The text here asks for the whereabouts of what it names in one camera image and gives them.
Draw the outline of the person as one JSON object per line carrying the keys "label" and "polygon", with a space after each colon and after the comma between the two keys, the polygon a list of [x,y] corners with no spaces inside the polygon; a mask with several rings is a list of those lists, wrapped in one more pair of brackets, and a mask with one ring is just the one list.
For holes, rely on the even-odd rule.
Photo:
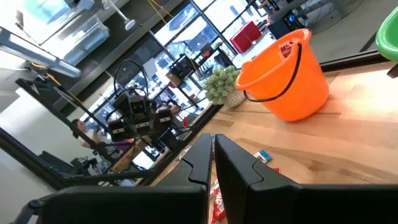
{"label": "person", "polygon": [[[95,143],[110,143],[111,141],[106,137],[105,134],[100,132],[100,127],[97,126],[95,129],[88,129],[86,124],[79,119],[74,119],[72,123],[85,135],[87,135]],[[73,132],[73,136],[79,141],[79,143],[86,148],[90,148],[90,145],[80,137],[76,132]]]}

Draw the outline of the potted artificial green plant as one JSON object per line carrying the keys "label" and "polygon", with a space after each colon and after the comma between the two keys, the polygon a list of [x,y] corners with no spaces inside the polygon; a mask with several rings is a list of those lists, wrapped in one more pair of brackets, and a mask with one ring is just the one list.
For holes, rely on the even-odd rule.
{"label": "potted artificial green plant", "polygon": [[242,104],[246,99],[244,93],[235,87],[239,74],[240,70],[233,65],[214,69],[203,86],[206,98],[214,105],[224,105],[228,108]]}

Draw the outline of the green plastic bucket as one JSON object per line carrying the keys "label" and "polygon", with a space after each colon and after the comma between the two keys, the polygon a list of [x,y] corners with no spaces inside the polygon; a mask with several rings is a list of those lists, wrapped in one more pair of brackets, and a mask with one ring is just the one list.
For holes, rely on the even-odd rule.
{"label": "green plastic bucket", "polygon": [[376,45],[384,58],[398,62],[398,6],[380,25],[376,34]]}

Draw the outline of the red cabinet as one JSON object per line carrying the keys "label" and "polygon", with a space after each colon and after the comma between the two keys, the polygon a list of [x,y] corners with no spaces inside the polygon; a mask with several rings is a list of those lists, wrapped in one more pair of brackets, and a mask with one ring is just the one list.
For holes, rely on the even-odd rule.
{"label": "red cabinet", "polygon": [[262,36],[262,32],[253,21],[247,22],[242,31],[251,42],[257,41]]}
{"label": "red cabinet", "polygon": [[245,53],[252,46],[250,38],[243,30],[235,33],[235,35],[230,38],[230,42],[240,54]]}

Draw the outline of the white blue hershey's bar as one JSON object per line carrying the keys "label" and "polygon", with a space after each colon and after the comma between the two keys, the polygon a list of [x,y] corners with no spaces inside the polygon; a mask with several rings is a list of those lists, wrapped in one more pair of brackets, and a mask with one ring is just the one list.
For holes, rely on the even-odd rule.
{"label": "white blue hershey's bar", "polygon": [[263,164],[267,164],[272,160],[272,157],[265,151],[259,150],[254,154],[254,157],[259,159]]}

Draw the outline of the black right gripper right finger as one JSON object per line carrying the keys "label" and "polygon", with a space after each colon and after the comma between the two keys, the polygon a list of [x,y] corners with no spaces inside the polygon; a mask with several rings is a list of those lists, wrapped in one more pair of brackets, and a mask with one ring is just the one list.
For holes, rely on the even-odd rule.
{"label": "black right gripper right finger", "polygon": [[215,162],[229,224],[398,224],[398,184],[299,184],[223,134]]}

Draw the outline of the black computer tower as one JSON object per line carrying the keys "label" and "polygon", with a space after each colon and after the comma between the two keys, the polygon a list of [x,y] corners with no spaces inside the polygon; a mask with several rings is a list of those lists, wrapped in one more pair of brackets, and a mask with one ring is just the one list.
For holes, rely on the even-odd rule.
{"label": "black computer tower", "polygon": [[305,26],[291,10],[280,19],[268,25],[268,29],[275,39],[279,39],[290,32],[303,28],[305,28]]}

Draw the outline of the orange plastic bucket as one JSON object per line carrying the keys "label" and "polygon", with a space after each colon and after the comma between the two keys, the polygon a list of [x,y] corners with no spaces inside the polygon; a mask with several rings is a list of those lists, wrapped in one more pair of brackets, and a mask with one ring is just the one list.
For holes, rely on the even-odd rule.
{"label": "orange plastic bucket", "polygon": [[312,33],[298,29],[244,62],[235,81],[247,100],[284,121],[298,121],[327,101],[328,82],[310,46]]}

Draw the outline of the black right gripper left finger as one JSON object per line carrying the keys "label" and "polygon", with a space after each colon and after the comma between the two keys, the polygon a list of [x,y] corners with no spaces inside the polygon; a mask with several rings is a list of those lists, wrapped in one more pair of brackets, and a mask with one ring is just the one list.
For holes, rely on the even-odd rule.
{"label": "black right gripper left finger", "polygon": [[39,217],[42,224],[207,224],[212,150],[202,134],[157,185],[70,187]]}

